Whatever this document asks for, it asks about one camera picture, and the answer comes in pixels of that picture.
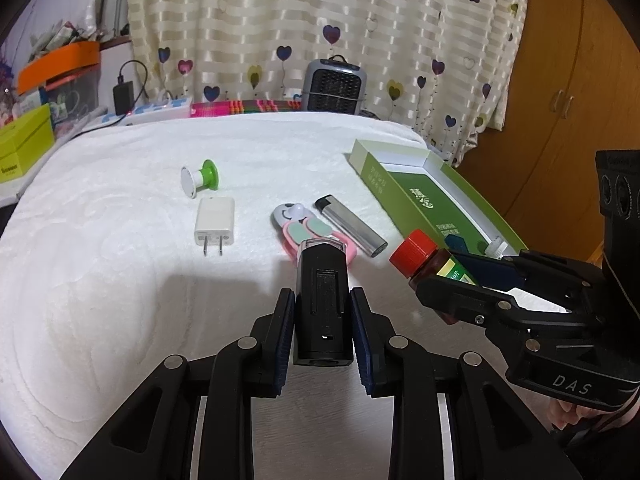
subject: curtain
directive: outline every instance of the curtain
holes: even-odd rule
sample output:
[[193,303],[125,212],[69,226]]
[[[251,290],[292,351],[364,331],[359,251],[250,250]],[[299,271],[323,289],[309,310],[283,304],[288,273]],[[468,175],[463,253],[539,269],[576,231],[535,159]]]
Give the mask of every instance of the curtain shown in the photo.
[[149,93],[297,100],[309,62],[367,74],[363,109],[451,164],[500,128],[527,0],[129,0]]

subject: cabinet handle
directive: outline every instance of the cabinet handle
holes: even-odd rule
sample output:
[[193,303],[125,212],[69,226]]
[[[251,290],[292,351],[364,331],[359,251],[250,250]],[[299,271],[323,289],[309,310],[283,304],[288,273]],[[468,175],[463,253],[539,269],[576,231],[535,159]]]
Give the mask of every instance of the cabinet handle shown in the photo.
[[574,100],[574,96],[570,96],[567,100],[566,100],[566,104],[564,105],[564,110],[562,110],[562,118],[566,119],[567,115],[569,114],[569,108],[571,107],[571,101]]
[[551,103],[551,111],[553,113],[556,113],[558,111],[558,103],[560,102],[560,98],[562,97],[562,94],[564,94],[564,90],[558,90],[556,92],[556,96],[554,97]]

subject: spool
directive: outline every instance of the spool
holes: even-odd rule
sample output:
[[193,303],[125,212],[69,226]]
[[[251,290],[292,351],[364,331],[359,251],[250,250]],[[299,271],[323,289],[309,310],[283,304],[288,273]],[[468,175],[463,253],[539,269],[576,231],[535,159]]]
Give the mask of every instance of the spool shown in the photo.
[[202,163],[201,170],[190,171],[189,168],[183,166],[180,170],[180,183],[182,190],[189,198],[196,198],[198,190],[202,188],[215,191],[220,183],[218,168],[209,159]]

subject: white blanket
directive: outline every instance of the white blanket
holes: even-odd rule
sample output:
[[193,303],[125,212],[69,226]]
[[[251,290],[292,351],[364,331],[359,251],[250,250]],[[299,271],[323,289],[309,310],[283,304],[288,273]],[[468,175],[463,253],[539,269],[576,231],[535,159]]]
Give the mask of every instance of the white blanket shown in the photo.
[[[109,128],[54,154],[0,239],[0,419],[41,478],[59,478],[165,356],[216,353],[294,288],[270,220],[283,202],[339,197],[389,242],[350,269],[372,310],[430,351],[474,349],[504,370],[483,330],[447,328],[389,265],[401,235],[346,161],[356,138],[423,142],[364,118],[261,114]],[[198,200],[180,188],[180,167],[205,158],[236,199],[222,257],[194,243]],[[354,365],[291,367],[254,419],[259,479],[386,478],[392,400],[369,399]]]

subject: wooden cabinet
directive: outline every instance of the wooden cabinet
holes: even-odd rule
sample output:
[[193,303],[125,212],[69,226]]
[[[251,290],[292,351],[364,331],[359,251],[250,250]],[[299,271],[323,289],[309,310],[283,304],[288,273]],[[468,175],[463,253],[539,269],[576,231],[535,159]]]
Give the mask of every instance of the wooden cabinet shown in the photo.
[[505,215],[548,142],[568,91],[580,36],[582,0],[529,0],[503,131],[487,129],[459,171]]
[[[556,1],[529,5],[551,9]],[[606,0],[556,8],[544,17],[546,32],[538,19],[527,12],[505,129],[480,134],[460,173],[529,247],[585,260],[603,235],[595,152],[640,149],[640,53]],[[577,27],[577,41],[558,35],[561,27]],[[541,58],[558,63],[530,65]],[[558,70],[567,83],[552,112]]]
[[561,113],[506,220],[532,248],[585,260],[604,225],[595,152],[640,148],[640,54],[606,0],[584,0]]

